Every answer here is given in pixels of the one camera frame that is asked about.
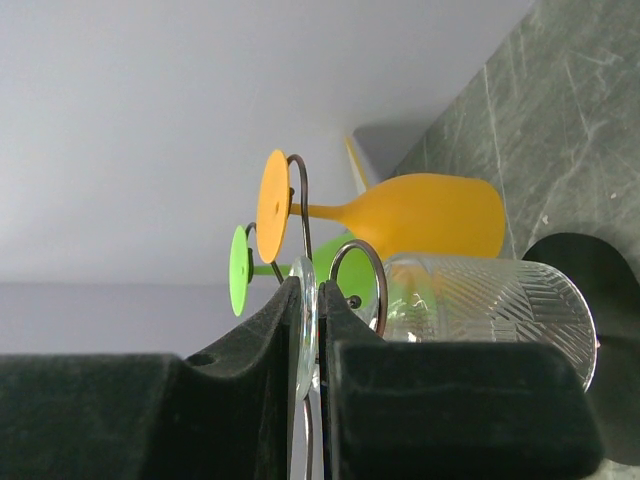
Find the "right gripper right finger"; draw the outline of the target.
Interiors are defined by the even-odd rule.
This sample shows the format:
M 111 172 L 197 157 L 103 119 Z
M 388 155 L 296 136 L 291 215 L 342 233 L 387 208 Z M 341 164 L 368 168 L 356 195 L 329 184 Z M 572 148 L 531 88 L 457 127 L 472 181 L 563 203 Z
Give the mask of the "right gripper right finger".
M 328 479 L 582 479 L 604 448 L 576 372 L 541 343 L 382 339 L 319 293 Z

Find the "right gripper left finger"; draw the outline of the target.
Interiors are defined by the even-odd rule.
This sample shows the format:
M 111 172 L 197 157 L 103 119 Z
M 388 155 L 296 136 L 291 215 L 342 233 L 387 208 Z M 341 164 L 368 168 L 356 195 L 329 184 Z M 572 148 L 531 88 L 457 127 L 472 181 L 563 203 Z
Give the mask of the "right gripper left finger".
M 187 358 L 5 355 L 5 479 L 286 479 L 300 283 Z

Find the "clear ribbed glass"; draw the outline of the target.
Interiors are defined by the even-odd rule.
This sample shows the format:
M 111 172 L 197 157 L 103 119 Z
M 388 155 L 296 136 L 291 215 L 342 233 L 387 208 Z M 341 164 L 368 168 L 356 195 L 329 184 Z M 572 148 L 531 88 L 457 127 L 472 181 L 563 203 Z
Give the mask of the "clear ribbed glass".
M 387 341 L 536 342 L 559 349 L 583 388 L 596 370 L 587 302 L 558 269 L 533 261 L 401 253 L 361 272 L 385 279 Z

